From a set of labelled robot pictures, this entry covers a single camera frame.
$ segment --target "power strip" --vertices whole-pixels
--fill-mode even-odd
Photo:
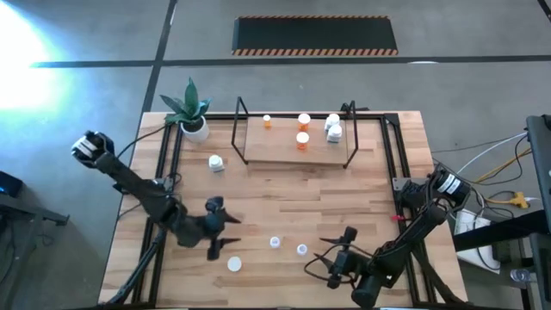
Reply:
[[[458,212],[456,215],[457,220],[455,221],[454,235],[473,230],[474,216],[475,214],[468,210],[462,210]],[[476,218],[476,228],[489,226],[490,224],[491,224],[490,220],[487,220],[481,217]],[[487,245],[487,246],[480,247],[480,255],[482,256],[482,258],[484,258],[484,263],[498,270],[491,270],[487,268],[484,265],[484,263],[480,260],[479,254],[477,253],[476,249],[469,249],[469,250],[457,252],[457,257],[460,260],[471,263],[485,270],[490,270],[491,272],[494,272],[496,274],[499,274],[499,268],[501,267],[501,263],[493,259],[492,246]]]

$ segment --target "potted plant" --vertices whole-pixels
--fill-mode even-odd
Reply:
[[[199,101],[197,88],[191,77],[184,95],[184,101],[179,98],[171,98],[161,95],[164,103],[169,106],[175,115],[166,115],[164,120],[180,124],[180,128],[185,133],[186,138],[192,142],[202,142],[208,137],[208,125],[205,117],[211,98]]]

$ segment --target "orange object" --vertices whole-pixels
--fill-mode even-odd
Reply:
[[[272,120],[271,120],[271,117],[269,117],[269,115],[265,115],[263,117],[263,120],[264,120],[264,127],[266,129],[270,129],[272,127]]]
[[[299,131],[301,132],[308,131],[309,123],[310,123],[310,115],[305,113],[299,115]]]
[[[308,140],[310,140],[310,136],[308,135],[308,133],[297,133],[296,148],[301,151],[306,150],[306,146],[308,145]]]

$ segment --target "wooden shelf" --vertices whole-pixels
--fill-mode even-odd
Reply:
[[[308,125],[310,140],[306,150],[296,147],[299,132],[295,118],[272,117],[272,127],[264,127],[261,117],[249,117],[245,140],[245,159],[251,162],[278,162],[302,164],[346,164],[348,159],[346,127],[339,143],[325,139],[325,120],[311,120]]]

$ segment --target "green plant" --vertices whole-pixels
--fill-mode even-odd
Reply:
[[[190,126],[201,121],[201,117],[207,113],[208,105],[212,101],[211,98],[199,101],[197,88],[191,77],[189,78],[188,87],[186,87],[183,102],[180,98],[172,98],[164,95],[161,95],[161,99],[163,99],[167,106],[176,112],[175,115],[166,115],[164,120],[167,123],[182,122],[184,125]]]

